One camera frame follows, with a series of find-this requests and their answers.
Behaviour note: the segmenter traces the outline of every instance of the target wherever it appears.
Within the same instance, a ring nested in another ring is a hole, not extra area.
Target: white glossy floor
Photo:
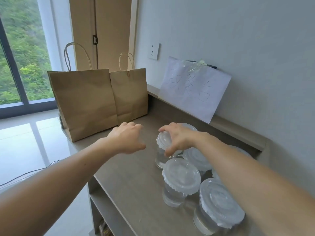
[[[0,185],[74,153],[61,130],[57,110],[0,120]],[[24,177],[11,182],[11,185],[1,186],[0,193]],[[45,235],[87,236],[92,228],[85,186]]]

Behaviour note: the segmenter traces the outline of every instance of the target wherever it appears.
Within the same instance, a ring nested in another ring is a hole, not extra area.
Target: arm
[[[315,235],[315,199],[306,191],[206,132],[191,131],[176,123],[159,131],[170,132],[168,156],[190,147],[201,151],[266,235]]]
[[[45,234],[108,159],[146,147],[138,140],[141,128],[122,123],[106,138],[2,193],[0,235]]]

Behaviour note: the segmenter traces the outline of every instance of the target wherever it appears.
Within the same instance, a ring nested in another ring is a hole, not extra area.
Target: black latch
[[[96,35],[93,35],[93,45],[97,45],[98,44],[98,38]]]

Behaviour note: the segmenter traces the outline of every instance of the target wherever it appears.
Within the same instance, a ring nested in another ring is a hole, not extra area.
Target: electrical socket
[[[160,44],[159,44],[159,43],[151,44],[151,45],[149,46],[148,57],[149,57],[150,59],[155,59],[155,60],[157,60],[159,48],[160,48]]]

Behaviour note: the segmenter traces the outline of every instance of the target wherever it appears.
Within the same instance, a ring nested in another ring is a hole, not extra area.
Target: green tree
[[[52,98],[51,70],[37,0],[0,0],[0,17],[29,100]],[[20,102],[10,68],[0,50],[0,104]]]

